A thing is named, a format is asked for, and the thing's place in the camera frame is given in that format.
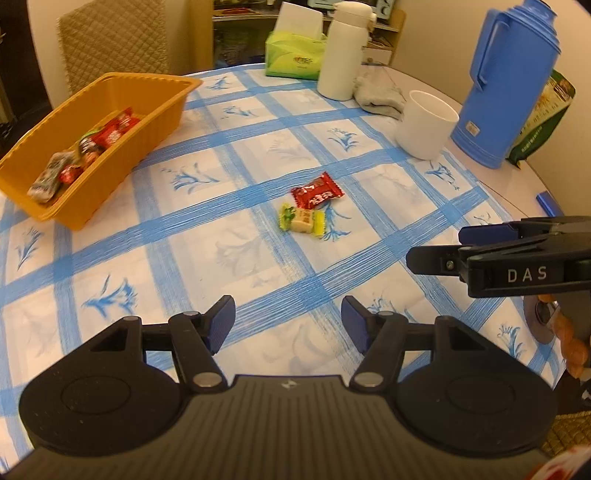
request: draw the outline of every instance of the white thermos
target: white thermos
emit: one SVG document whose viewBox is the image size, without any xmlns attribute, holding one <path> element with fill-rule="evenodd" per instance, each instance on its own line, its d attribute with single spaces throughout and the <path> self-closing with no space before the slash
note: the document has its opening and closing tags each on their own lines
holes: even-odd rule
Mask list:
<svg viewBox="0 0 591 480">
<path fill-rule="evenodd" d="M 344 102 L 353 97 L 355 79 L 363 59 L 363 47 L 374 29 L 376 15 L 360 2 L 338 2 L 330 24 L 318 92 L 327 98 Z"/>
</svg>

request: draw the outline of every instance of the wall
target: wall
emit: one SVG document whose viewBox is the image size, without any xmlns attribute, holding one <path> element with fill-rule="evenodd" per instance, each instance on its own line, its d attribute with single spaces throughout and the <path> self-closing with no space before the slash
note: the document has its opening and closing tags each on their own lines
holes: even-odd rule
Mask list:
<svg viewBox="0 0 591 480">
<path fill-rule="evenodd" d="M 398 0 L 408 14 L 394 68 L 462 102 L 476 40 L 489 8 L 519 0 Z M 562 47 L 556 69 L 577 89 L 574 103 L 548 143 L 530 157 L 561 207 L 570 215 L 591 215 L 591 17 L 574 0 L 546 0 L 558 14 Z"/>
<path fill-rule="evenodd" d="M 31 32 L 51 104 L 55 107 L 70 95 L 59 44 L 57 19 L 89 0 L 28 0 Z M 171 73 L 191 71 L 189 55 L 189 5 L 191 0 L 166 0 L 166 32 Z"/>
</svg>

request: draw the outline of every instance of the quilted chair cover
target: quilted chair cover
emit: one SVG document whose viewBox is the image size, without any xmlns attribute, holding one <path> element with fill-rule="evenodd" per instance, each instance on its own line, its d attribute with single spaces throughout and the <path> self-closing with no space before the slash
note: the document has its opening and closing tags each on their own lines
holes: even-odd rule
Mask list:
<svg viewBox="0 0 591 480">
<path fill-rule="evenodd" d="M 555 456 L 575 445 L 591 445 L 591 411 L 558 415 L 543 448 Z"/>
<path fill-rule="evenodd" d="M 164 0 L 94 0 L 58 36 L 72 95 L 107 72 L 168 73 Z"/>
</svg>

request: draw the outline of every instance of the gray towel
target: gray towel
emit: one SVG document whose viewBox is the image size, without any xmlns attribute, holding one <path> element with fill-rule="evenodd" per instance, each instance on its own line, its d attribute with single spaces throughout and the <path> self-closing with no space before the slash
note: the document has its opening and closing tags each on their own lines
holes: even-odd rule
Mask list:
<svg viewBox="0 0 591 480">
<path fill-rule="evenodd" d="M 353 95 L 363 110 L 397 119 L 402 115 L 406 104 L 402 91 L 394 82 L 389 86 L 380 86 L 365 76 L 355 80 Z"/>
</svg>

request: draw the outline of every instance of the orange plastic tray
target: orange plastic tray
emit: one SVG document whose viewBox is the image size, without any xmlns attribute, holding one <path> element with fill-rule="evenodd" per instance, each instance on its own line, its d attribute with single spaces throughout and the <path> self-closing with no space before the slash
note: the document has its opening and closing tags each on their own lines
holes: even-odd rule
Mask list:
<svg viewBox="0 0 591 480">
<path fill-rule="evenodd" d="M 131 170 L 179 125 L 189 92 L 202 80 L 144 73 L 107 73 L 47 115 L 0 160 L 0 190 L 36 220 L 81 229 Z M 27 196 L 51 156 L 133 107 L 142 120 L 70 187 L 46 204 Z"/>
</svg>

